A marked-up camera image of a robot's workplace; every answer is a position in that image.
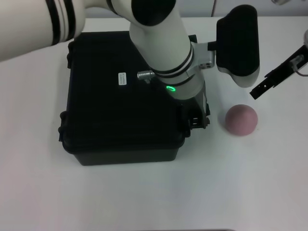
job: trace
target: white wall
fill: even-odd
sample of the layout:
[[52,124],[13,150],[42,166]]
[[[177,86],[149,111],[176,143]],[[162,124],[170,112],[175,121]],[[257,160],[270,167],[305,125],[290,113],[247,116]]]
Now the white wall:
[[225,16],[242,4],[254,6],[259,16],[308,16],[308,0],[292,0],[282,6],[275,5],[271,0],[217,0],[214,16]]
[[[182,17],[210,17],[214,0],[178,0]],[[87,9],[88,18],[116,17],[112,12],[100,8]]]

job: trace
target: white label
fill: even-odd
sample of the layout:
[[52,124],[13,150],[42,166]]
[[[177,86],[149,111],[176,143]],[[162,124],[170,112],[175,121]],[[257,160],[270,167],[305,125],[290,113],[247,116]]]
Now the white label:
[[127,81],[126,81],[126,73],[119,73],[119,85],[126,85]]

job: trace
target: foam ball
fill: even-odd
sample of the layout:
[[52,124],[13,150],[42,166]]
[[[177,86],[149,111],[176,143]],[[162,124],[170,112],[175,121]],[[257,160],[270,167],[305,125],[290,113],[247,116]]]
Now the foam ball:
[[236,105],[226,114],[226,129],[236,136],[247,136],[253,133],[257,124],[257,113],[247,105]]

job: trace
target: green light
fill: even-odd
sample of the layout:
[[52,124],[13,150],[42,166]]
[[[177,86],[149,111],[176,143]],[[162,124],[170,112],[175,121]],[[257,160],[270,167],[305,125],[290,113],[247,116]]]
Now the green light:
[[166,88],[169,90],[169,91],[176,91],[176,89],[172,86],[166,86]]

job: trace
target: black stripe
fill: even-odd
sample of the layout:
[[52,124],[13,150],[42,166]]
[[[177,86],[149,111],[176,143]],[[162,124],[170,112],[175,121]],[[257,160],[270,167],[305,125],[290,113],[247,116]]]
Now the black stripe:
[[64,0],[64,4],[68,19],[68,36],[66,41],[69,41],[74,38],[76,32],[76,17],[72,0]]
[[109,9],[110,9],[113,13],[117,14],[117,13],[116,13],[116,10],[115,10],[115,8],[114,8],[112,2],[111,2],[111,0],[107,0],[107,4],[108,4]]
[[60,35],[61,35],[59,14],[57,6],[54,3],[54,0],[45,0],[45,1],[49,10],[52,23],[52,31],[53,31],[52,45],[55,45],[60,42]]
[[193,52],[193,48],[192,48],[192,47],[193,47],[193,46],[191,45],[191,49],[190,49],[190,51],[189,51],[189,54],[188,54],[187,58],[186,58],[186,59],[184,60],[184,62],[183,62],[181,65],[179,65],[178,67],[176,67],[176,68],[174,68],[174,69],[171,69],[171,70],[168,70],[168,71],[158,71],[158,70],[155,70],[155,69],[152,68],[152,71],[155,72],[156,74],[172,74],[172,73],[174,73],[174,72],[176,72],[176,71],[179,71],[182,67],[184,67],[184,65],[187,64],[189,58],[191,57],[191,54],[192,54],[192,52]]
[[188,70],[188,68],[192,65],[192,63],[193,63],[193,58],[190,60],[190,62],[187,64],[187,66],[186,66],[183,70],[181,70],[180,72],[177,72],[177,73],[175,73],[175,74],[173,74],[173,75],[162,76],[162,75],[160,75],[160,74],[158,74],[158,73],[155,73],[155,74],[156,74],[158,77],[160,77],[160,78],[174,78],[174,77],[178,77],[178,76],[180,76],[181,74],[185,73],[185,72]]
[[190,76],[188,79],[184,80],[181,83],[176,83],[176,84],[167,84],[167,83],[164,83],[164,82],[162,82],[162,83],[165,84],[166,86],[178,87],[178,86],[181,86],[181,85],[187,83],[188,81],[190,81],[194,76],[195,76],[195,74],[193,74],[192,76]]

